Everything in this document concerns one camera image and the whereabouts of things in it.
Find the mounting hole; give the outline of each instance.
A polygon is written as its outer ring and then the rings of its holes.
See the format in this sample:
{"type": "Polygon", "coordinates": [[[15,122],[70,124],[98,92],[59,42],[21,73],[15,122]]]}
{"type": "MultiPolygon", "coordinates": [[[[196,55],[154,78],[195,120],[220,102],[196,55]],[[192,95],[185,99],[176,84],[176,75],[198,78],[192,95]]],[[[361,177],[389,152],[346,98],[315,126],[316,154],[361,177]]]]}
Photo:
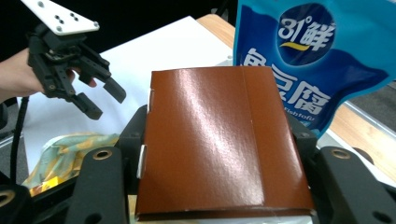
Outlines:
{"type": "Polygon", "coordinates": [[[15,192],[7,189],[0,191],[0,207],[10,203],[15,198],[15,192]]]}
{"type": "Polygon", "coordinates": [[[96,224],[99,223],[100,220],[102,220],[102,216],[94,213],[85,218],[85,224],[96,224]]]}
{"type": "Polygon", "coordinates": [[[341,149],[333,149],[332,150],[332,155],[338,159],[342,159],[342,160],[349,160],[350,159],[350,155],[349,153],[345,152],[344,150],[341,149]]]}
{"type": "Polygon", "coordinates": [[[383,214],[383,213],[374,211],[373,216],[380,222],[392,223],[392,218],[390,218],[387,214],[383,214]]]}
{"type": "Polygon", "coordinates": [[[104,149],[104,150],[100,150],[100,151],[96,152],[95,154],[93,154],[93,158],[97,161],[105,160],[105,159],[109,158],[112,154],[113,154],[112,151],[104,149]]]}

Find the human hand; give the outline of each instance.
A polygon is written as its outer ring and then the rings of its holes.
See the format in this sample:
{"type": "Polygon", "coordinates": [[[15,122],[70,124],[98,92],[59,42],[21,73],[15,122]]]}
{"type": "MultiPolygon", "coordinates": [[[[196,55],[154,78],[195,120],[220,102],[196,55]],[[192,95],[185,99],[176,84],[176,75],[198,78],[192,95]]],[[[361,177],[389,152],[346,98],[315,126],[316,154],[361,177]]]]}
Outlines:
{"type": "MultiPolygon", "coordinates": [[[[27,64],[28,49],[24,49],[9,59],[0,62],[0,103],[17,96],[29,96],[38,91],[44,92],[42,85],[35,76],[33,69],[27,64]]],[[[78,68],[67,71],[70,81],[75,78],[78,68]]],[[[95,87],[94,80],[89,84],[95,87]]]]}

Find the white mounting plate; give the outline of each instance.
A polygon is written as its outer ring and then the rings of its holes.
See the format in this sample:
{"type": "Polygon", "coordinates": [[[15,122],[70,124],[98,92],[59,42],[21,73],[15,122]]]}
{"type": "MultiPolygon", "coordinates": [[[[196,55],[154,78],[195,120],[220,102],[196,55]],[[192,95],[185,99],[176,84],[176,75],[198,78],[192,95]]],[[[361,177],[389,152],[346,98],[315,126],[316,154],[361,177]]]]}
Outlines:
{"type": "Polygon", "coordinates": [[[72,35],[99,30],[99,23],[90,21],[50,0],[22,0],[56,35],[72,35]]]}

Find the finger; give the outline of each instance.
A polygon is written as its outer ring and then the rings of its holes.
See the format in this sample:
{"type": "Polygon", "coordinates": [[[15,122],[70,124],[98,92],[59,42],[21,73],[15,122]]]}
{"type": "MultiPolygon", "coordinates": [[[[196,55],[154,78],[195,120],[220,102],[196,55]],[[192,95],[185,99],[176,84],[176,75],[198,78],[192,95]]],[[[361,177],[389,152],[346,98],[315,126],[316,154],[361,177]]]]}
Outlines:
{"type": "MultiPolygon", "coordinates": [[[[71,71],[71,72],[74,71],[74,72],[76,72],[76,73],[78,73],[78,74],[81,73],[81,69],[78,68],[78,67],[71,67],[71,68],[70,68],[70,71],[71,71]]],[[[91,81],[90,81],[90,83],[88,83],[88,86],[90,86],[90,87],[96,87],[96,86],[97,86],[97,83],[96,83],[96,81],[92,78],[91,81]]]]}

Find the black cable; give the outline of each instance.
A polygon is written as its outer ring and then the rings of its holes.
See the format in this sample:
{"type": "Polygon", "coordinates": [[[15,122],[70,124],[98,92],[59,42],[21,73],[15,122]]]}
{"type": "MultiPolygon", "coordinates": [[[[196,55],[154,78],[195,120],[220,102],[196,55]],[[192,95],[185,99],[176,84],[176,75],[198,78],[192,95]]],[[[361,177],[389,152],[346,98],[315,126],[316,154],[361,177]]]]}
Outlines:
{"type": "Polygon", "coordinates": [[[12,184],[17,184],[17,158],[18,158],[18,147],[20,144],[21,132],[23,128],[23,122],[26,115],[27,105],[29,102],[29,96],[22,97],[21,107],[18,113],[17,124],[15,125],[14,138],[11,146],[11,157],[10,157],[10,169],[9,178],[12,184]]]}

